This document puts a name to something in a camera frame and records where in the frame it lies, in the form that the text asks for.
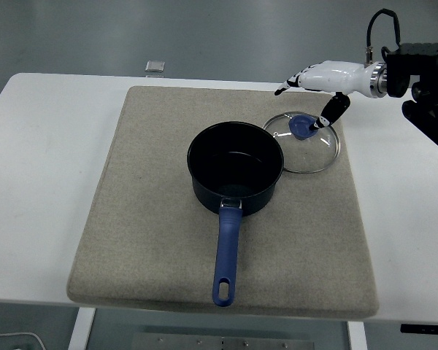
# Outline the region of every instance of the pot lid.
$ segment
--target pot lid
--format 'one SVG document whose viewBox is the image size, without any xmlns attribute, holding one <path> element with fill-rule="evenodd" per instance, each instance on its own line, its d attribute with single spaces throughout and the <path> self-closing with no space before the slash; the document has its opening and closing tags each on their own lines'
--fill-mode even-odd
<svg viewBox="0 0 438 350">
<path fill-rule="evenodd" d="M 263 129 L 277 140 L 284 154 L 284 170 L 312 174 L 328 168 L 340 152 L 336 131 L 327 126 L 309 127 L 318 117 L 304 112 L 286 112 L 266 122 Z"/>
</svg>

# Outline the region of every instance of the saucepan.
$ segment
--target saucepan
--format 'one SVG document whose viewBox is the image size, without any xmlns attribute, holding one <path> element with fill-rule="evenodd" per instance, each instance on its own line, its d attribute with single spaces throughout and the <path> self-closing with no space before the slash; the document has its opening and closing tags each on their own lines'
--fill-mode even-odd
<svg viewBox="0 0 438 350">
<path fill-rule="evenodd" d="M 229 306 L 235 296 L 242 217 L 256 213 L 271 199 L 283 172 L 283 151 L 263 128 L 222 122 L 195 137 L 187 163 L 196 197 L 219 214 L 212 299 L 218 306 Z"/>
</svg>

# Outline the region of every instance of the small metal object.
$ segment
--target small metal object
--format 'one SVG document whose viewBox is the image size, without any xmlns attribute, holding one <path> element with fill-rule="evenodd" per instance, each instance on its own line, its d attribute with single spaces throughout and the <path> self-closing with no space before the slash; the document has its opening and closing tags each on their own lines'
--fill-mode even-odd
<svg viewBox="0 0 438 350">
<path fill-rule="evenodd" d="M 163 61 L 148 61 L 145 71 L 156 71 L 162 73 L 164 71 L 165 62 Z"/>
<path fill-rule="evenodd" d="M 365 68 L 373 64 L 373 46 L 368 46 L 365 50 Z"/>
</svg>

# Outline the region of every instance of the beige mat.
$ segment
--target beige mat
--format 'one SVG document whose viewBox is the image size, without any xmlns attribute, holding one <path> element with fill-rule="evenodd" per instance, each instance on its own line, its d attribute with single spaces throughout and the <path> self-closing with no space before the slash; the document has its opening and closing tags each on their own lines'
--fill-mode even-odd
<svg viewBox="0 0 438 350">
<path fill-rule="evenodd" d="M 218 216 L 196 199 L 188 146 L 226 120 L 262 126 L 287 111 L 320 114 L 330 96 L 133 87 L 69 277 L 78 303 L 166 311 L 358 319 L 377 308 L 372 265 L 342 151 L 318 174 L 283 173 L 240 231 L 235 301 L 211 298 Z"/>
</svg>

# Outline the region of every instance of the white table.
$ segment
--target white table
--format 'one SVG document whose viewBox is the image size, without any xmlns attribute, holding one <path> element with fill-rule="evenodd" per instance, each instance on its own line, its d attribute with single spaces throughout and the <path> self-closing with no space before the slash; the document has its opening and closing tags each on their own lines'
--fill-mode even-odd
<svg viewBox="0 0 438 350">
<path fill-rule="evenodd" d="M 133 85 L 274 91 L 279 84 L 12 77 L 0 95 L 1 302 L 74 305 L 66 280 Z M 350 98 L 344 147 L 380 299 L 372 319 L 438 324 L 438 147 L 402 116 L 409 95 Z"/>
</svg>

